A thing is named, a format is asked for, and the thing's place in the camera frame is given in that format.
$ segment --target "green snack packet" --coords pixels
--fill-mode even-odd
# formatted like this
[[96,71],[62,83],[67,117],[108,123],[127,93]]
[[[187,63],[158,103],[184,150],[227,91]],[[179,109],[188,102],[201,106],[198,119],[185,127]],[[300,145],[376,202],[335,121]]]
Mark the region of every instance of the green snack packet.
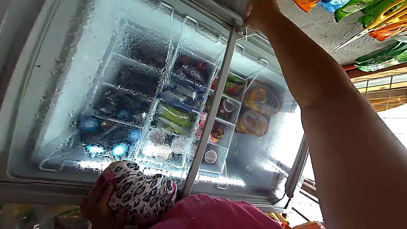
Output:
[[367,7],[363,8],[363,9],[361,9],[360,11],[362,13],[370,12],[373,8],[375,8],[376,6],[378,6],[382,2],[383,2],[383,0],[380,0],[380,1],[376,2],[376,3],[374,3],[374,4],[371,4],[370,6],[367,6]]
[[355,66],[364,72],[407,62],[407,43],[395,42],[385,48],[357,58]]
[[338,22],[354,12],[382,1],[384,0],[350,0],[344,6],[335,11],[335,20]]
[[[366,11],[365,15],[360,17],[358,19],[358,22],[360,22],[363,27],[368,26],[371,22],[373,22],[383,10],[386,9],[389,5],[395,3],[397,0],[384,0],[380,4],[378,4],[375,7],[372,7],[371,10]],[[406,4],[407,1],[402,1],[398,3],[397,5],[393,6],[391,9],[389,9],[390,12],[393,12],[400,8],[402,5]]]

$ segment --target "hanging snack packet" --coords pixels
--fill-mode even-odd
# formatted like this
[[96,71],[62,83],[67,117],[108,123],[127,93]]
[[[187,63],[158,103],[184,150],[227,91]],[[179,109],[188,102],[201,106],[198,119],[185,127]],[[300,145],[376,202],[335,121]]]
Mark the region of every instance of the hanging snack packet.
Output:
[[320,0],[294,0],[294,2],[306,13],[314,7]]
[[392,37],[407,30],[407,21],[402,21],[387,25],[378,30],[371,31],[369,36],[374,37],[378,41],[384,41],[388,37]]
[[372,29],[407,8],[407,0],[384,0],[359,18],[365,29]]
[[377,71],[407,62],[407,43],[395,42],[385,48],[361,56],[355,60],[361,71]]
[[335,20],[338,22],[342,20],[344,17],[357,12],[361,9],[364,9],[370,5],[373,5],[378,2],[382,2],[383,0],[350,0],[344,6],[338,8],[335,11]]
[[335,12],[335,10],[342,7],[347,2],[349,2],[349,0],[322,0],[318,4],[320,4],[323,8],[325,8],[330,13],[333,13],[333,12]]

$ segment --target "freezer handle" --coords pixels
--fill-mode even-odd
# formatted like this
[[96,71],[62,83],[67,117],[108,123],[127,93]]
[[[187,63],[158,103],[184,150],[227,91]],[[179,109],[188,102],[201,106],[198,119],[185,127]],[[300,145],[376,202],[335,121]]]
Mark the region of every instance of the freezer handle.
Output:
[[291,173],[285,183],[285,192],[287,197],[292,198],[294,196],[295,187],[300,181],[302,171],[304,170],[305,161],[308,157],[308,146],[306,144],[305,134],[302,136],[300,148],[298,149],[297,157],[294,161]]

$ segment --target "person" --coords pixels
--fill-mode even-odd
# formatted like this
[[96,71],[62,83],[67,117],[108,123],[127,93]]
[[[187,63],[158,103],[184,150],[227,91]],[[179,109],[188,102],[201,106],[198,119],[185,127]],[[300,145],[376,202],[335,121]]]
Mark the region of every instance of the person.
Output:
[[[377,217],[377,212],[384,207],[386,211],[391,210],[392,218],[402,219],[403,208],[407,205],[407,149],[351,84],[342,67],[287,19],[275,0],[252,0],[243,20],[247,26],[262,31],[268,37],[288,88],[301,108],[317,195],[327,228],[388,227],[388,218]],[[196,209],[193,201],[189,201],[193,198],[195,201],[221,201],[227,206]],[[200,222],[206,219],[228,227],[279,227],[263,218],[256,223],[256,217],[260,217],[256,214],[257,210],[247,206],[239,208],[241,203],[206,200],[206,196],[185,199],[176,203],[163,220],[179,218],[177,214],[185,212],[179,210],[178,205],[180,208],[184,205],[182,209],[201,212]],[[230,210],[227,217],[223,217],[226,213],[216,210],[228,207],[238,210]],[[118,215],[116,221],[121,227],[120,220]],[[114,223],[104,225],[105,228],[118,228],[114,227]],[[173,225],[176,228],[185,226],[185,223]]]

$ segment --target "leopard print fabric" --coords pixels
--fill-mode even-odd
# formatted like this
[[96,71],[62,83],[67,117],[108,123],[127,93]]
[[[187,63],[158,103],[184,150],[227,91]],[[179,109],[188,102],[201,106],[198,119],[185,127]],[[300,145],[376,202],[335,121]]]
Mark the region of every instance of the leopard print fabric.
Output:
[[115,211],[125,207],[127,224],[147,225],[157,223],[175,201],[177,184],[162,174],[144,175],[139,165],[132,161],[111,163],[98,182],[112,181],[115,189],[109,206]]

